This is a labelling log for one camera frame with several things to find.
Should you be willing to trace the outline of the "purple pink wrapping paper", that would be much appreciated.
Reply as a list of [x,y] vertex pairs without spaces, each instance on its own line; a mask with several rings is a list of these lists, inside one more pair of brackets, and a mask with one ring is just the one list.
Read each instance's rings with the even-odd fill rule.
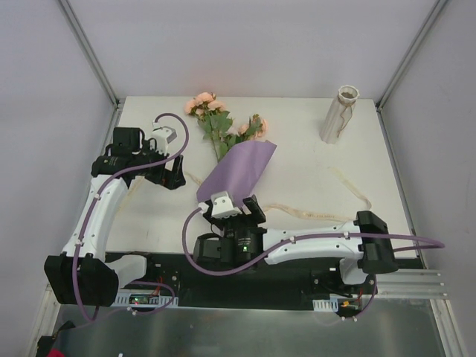
[[245,141],[234,145],[196,192],[198,202],[226,191],[234,203],[251,195],[277,145],[270,141]]

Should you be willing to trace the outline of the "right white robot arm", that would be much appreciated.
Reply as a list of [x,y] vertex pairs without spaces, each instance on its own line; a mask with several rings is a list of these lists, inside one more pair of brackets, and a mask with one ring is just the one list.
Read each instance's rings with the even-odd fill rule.
[[368,210],[359,211],[353,220],[314,231],[264,228],[266,215],[256,196],[237,206],[227,192],[217,193],[200,203],[197,211],[220,232],[197,237],[193,253],[186,257],[196,270],[210,276],[333,258],[338,261],[335,286],[349,294],[367,276],[398,269],[386,223]]

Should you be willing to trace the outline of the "white ribbed ceramic vase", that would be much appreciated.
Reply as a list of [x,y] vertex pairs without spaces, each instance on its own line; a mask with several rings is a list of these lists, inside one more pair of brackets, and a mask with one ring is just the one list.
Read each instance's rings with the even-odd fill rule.
[[320,137],[323,142],[337,143],[353,117],[359,96],[359,90],[355,86],[346,85],[338,89],[320,128]]

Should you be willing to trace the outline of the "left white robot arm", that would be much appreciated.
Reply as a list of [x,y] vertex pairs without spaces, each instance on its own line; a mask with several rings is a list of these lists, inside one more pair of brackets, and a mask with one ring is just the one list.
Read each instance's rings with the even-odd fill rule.
[[117,127],[112,143],[91,166],[89,195],[71,238],[58,255],[47,257],[44,270],[61,304],[111,306],[118,290],[135,283],[152,288],[157,271],[143,255],[125,254],[106,262],[106,243],[118,208],[132,181],[147,181],[175,190],[185,184],[182,155],[167,169],[169,144],[177,137],[169,126],[155,126],[150,138],[133,127]]

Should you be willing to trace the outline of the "pink flower stem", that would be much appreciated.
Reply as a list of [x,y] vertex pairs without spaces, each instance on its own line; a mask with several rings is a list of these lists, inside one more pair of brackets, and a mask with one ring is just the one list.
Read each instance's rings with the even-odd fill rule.
[[220,162],[237,142],[234,119],[225,104],[214,93],[205,91],[188,100],[184,112],[197,119],[203,138],[211,142],[216,160]]
[[267,130],[268,123],[259,114],[250,117],[248,122],[240,128],[231,126],[226,132],[220,134],[219,158],[223,158],[237,144],[262,138]]

